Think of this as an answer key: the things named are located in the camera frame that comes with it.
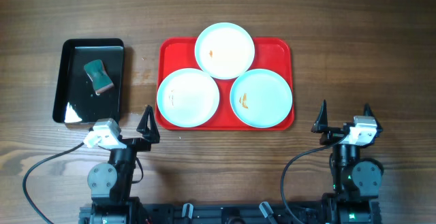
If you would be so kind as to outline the green scouring sponge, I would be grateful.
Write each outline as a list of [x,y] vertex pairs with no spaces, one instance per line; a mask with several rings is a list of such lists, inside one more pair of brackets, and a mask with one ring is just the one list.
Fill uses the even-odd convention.
[[84,71],[91,80],[96,95],[101,95],[114,87],[101,59],[87,63],[84,66]]

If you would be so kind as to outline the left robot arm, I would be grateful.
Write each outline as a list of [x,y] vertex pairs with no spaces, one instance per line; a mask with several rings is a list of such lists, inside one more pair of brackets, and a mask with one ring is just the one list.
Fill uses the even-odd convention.
[[148,152],[158,144],[160,135],[153,116],[153,108],[147,106],[137,126],[140,138],[124,138],[121,128],[112,118],[99,119],[84,139],[87,147],[98,146],[110,151],[109,160],[94,166],[88,174],[92,204],[89,210],[82,208],[80,223],[151,223],[152,220],[138,197],[130,195],[136,167],[141,167],[137,154]]

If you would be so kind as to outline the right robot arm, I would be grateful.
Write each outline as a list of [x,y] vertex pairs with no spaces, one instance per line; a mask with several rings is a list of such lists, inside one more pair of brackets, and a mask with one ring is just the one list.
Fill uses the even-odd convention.
[[322,223],[382,224],[376,199],[384,167],[375,159],[360,156],[360,150],[373,145],[382,131],[369,104],[352,122],[330,127],[326,101],[323,101],[311,128],[311,132],[322,135],[320,145],[332,147],[329,167],[334,192],[322,196]]

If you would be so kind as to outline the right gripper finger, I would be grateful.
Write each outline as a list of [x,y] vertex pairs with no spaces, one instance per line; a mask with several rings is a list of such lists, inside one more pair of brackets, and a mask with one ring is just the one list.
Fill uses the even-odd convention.
[[320,113],[318,114],[312,128],[312,133],[325,133],[328,131],[328,116],[326,100],[323,100]]
[[372,109],[370,107],[370,105],[368,103],[366,103],[364,105],[364,110],[363,110],[363,114],[365,116],[371,116],[374,118],[376,125],[377,125],[377,132],[382,132],[383,131],[383,127],[380,125],[379,121],[376,119],[374,113],[372,112]]

